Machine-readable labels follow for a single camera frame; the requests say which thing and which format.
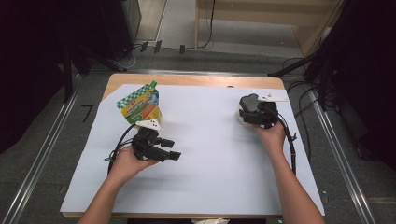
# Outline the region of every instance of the metal frame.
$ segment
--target metal frame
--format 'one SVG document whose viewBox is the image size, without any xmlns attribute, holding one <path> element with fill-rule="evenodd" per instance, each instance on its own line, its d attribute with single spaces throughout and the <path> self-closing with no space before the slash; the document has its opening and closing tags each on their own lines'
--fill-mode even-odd
<svg viewBox="0 0 396 224">
<path fill-rule="evenodd" d="M 310 97 L 311 100 L 314 101 L 318 99 L 318 94 L 315 91 L 311 91 Z M 356 210 L 358 211 L 359 217 L 361 218 L 361 223 L 375 224 L 376 222 L 374 215 L 370 209 L 369 204 L 367 203 L 363 191 L 361 190 L 361 186 L 357 178 L 355 177 L 352 168 L 349 165 L 344 150 L 342 149 L 341 144 L 338 141 L 337 135 L 335 134 L 335 131 L 332 128 L 332 123 L 330 121 L 329 116 L 327 115 L 327 112 L 322 111 L 318 103 L 315 103 L 315 109 L 317 111 L 318 118 L 323 127 L 323 130 L 326 133 L 327 139 L 329 140 L 332 153 L 338 164 L 341 175 L 343 176 L 346 182 L 346 187 L 349 190 L 350 197 L 352 198 Z"/>
<path fill-rule="evenodd" d="M 46 165 L 50 153 L 58 139 L 59 133 L 64 126 L 65 121 L 67 120 L 71 109 L 73 108 L 74 102 L 78 96 L 78 90 L 83 82 L 83 77 L 81 75 L 77 75 L 75 79 L 75 89 L 73 91 L 72 96 L 70 97 L 69 101 L 65 103 L 56 120 L 52 124 L 52 127 L 49 130 L 49 134 L 46 137 L 43 145 L 41 146 L 37 156 L 35 157 L 35 161 L 33 162 L 29 173 L 24 178 L 21 186 L 19 187 L 17 194 L 15 195 L 14 201 L 12 205 L 9 207 L 8 212 L 3 220 L 3 224 L 8 223 L 18 223 L 21 213 L 25 205 L 27 204 L 32 192 L 35 188 L 35 184 L 37 183 L 38 178 L 41 175 L 41 172 Z"/>
</svg>

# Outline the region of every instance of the snack bag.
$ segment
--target snack bag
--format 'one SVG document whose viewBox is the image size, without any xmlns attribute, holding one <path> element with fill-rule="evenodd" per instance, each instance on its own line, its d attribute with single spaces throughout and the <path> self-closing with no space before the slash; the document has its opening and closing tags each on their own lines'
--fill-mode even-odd
<svg viewBox="0 0 396 224">
<path fill-rule="evenodd" d="M 161 122 L 162 114 L 158 107 L 160 94 L 155 89 L 156 85 L 157 82 L 152 81 L 117 102 L 117 108 L 130 124 L 145 119 Z"/>
</svg>

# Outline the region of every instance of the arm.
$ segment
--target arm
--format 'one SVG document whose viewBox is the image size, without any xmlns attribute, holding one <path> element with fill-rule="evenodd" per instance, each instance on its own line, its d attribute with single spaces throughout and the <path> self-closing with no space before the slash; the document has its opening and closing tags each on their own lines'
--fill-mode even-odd
<svg viewBox="0 0 396 224">
<path fill-rule="evenodd" d="M 274 167 L 283 218 L 292 223 L 325 223 L 317 206 L 301 186 L 283 154 L 285 132 L 278 122 L 270 129 L 252 125 L 259 134 Z"/>
<path fill-rule="evenodd" d="M 140 161 L 131 147 L 123 148 L 105 182 L 78 223 L 108 223 L 120 188 L 140 171 L 155 163 L 157 162 L 152 160 Z"/>
</svg>

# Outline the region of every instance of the cable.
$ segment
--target cable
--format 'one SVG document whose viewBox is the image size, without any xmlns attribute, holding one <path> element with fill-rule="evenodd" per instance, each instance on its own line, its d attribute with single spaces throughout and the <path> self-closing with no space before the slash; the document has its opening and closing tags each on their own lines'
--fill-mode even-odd
<svg viewBox="0 0 396 224">
<path fill-rule="evenodd" d="M 107 159 L 105 159 L 105 161 L 110 161 L 110 163 L 108 164 L 108 169 L 107 169 L 108 174 L 110 173 L 110 170 L 113 167 L 114 161 L 116 160 L 117 156 L 119 155 L 120 147 L 126 145 L 126 144 L 122 144 L 122 140 L 124 139 L 125 135 L 129 131 L 131 131 L 131 129 L 134 126 L 135 126 L 135 124 L 132 124 L 131 126 L 129 126 L 129 128 L 124 132 L 124 134 L 120 138 L 120 141 L 117 143 L 116 148 L 113 151 L 111 151 L 110 156 Z"/>
<path fill-rule="evenodd" d="M 308 83 L 307 83 L 306 81 L 295 81 L 295 82 L 291 83 L 291 84 L 289 85 L 288 89 L 287 89 L 287 93 L 289 93 L 289 91 L 291 91 L 293 88 L 295 88 L 295 87 L 297 87 L 297 86 L 301 86 L 301 85 L 303 85 L 303 84 L 308 84 Z"/>
<path fill-rule="evenodd" d="M 311 154 L 312 154 L 311 139 L 310 139 L 310 137 L 309 137 L 309 132 L 308 132 L 308 129 L 307 129 L 307 127 L 306 127 L 306 123 L 305 123 L 305 119 L 304 119 L 303 113 L 301 112 L 301 111 L 302 111 L 302 109 L 301 109 L 301 101 L 302 101 L 303 97 L 304 97 L 309 91 L 312 91 L 312 90 L 315 89 L 315 88 L 317 88 L 317 87 L 313 87 L 313 88 L 310 88 L 310 89 L 308 89 L 307 91 L 305 91 L 305 92 L 300 96 L 299 101 L 298 101 L 298 108 L 299 108 L 299 112 L 300 112 L 300 117 L 301 117 L 301 121 L 302 121 L 302 123 L 303 123 L 304 129 L 305 129 L 306 142 L 307 142 L 307 146 L 308 146 L 307 157 L 308 157 L 308 162 L 309 162 L 309 163 L 311 163 Z"/>
<path fill-rule="evenodd" d="M 124 66 L 124 65 L 122 65 L 122 64 L 120 64 L 120 63 L 117 63 L 116 61 L 114 61 L 113 63 L 115 63 L 116 65 L 118 65 L 118 66 L 120 66 L 120 67 L 122 67 L 122 68 L 132 68 L 132 67 L 136 64 L 136 57 L 134 56 L 134 51 L 137 50 L 137 49 L 140 48 L 140 47 L 141 47 L 141 46 L 135 47 L 135 48 L 132 50 L 132 57 L 134 58 L 134 63 L 133 63 L 132 65 Z"/>
<path fill-rule="evenodd" d="M 286 138 L 288 139 L 289 146 L 290 146 L 290 156 L 291 156 L 291 170 L 295 175 L 297 175 L 297 170 L 296 170 L 296 150 L 294 148 L 293 144 L 293 138 L 291 137 L 290 131 L 289 131 L 289 125 L 286 122 L 285 118 L 279 113 L 275 113 L 272 109 L 268 107 L 264 107 L 265 110 L 271 112 L 274 116 L 276 116 L 277 121 L 280 122 L 280 124 L 283 126 L 283 130 L 285 131 Z"/>
<path fill-rule="evenodd" d="M 213 35 L 213 15 L 215 14 L 215 4 L 216 0 L 213 0 L 213 7 L 212 7 L 212 15 L 210 16 L 210 35 L 209 39 L 206 41 L 206 43 L 196 49 L 204 49 L 207 44 L 209 44 L 210 40 L 212 40 L 212 35 Z"/>
</svg>

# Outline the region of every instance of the white table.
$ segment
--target white table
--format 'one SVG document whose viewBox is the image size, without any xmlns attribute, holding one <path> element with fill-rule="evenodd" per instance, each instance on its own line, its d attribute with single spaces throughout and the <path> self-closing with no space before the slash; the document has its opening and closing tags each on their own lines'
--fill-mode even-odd
<svg viewBox="0 0 396 224">
<path fill-rule="evenodd" d="M 257 134 L 235 116 L 244 95 L 272 93 L 287 97 L 281 80 L 271 77 L 113 75 L 61 212 L 66 217 L 80 217 L 85 212 L 106 178 L 108 162 L 104 158 L 129 126 L 116 102 L 151 80 L 158 82 L 160 92 L 160 137 L 175 141 L 172 150 L 182 154 L 178 161 L 157 164 L 129 181 L 119 192 L 113 217 L 281 217 L 275 177 L 265 149 Z M 118 88 L 131 82 L 139 84 Z M 290 103 L 276 104 L 290 132 L 297 133 L 297 177 L 324 215 Z M 127 136 L 135 133 L 132 130 Z M 287 143 L 284 152 L 290 160 Z"/>
</svg>

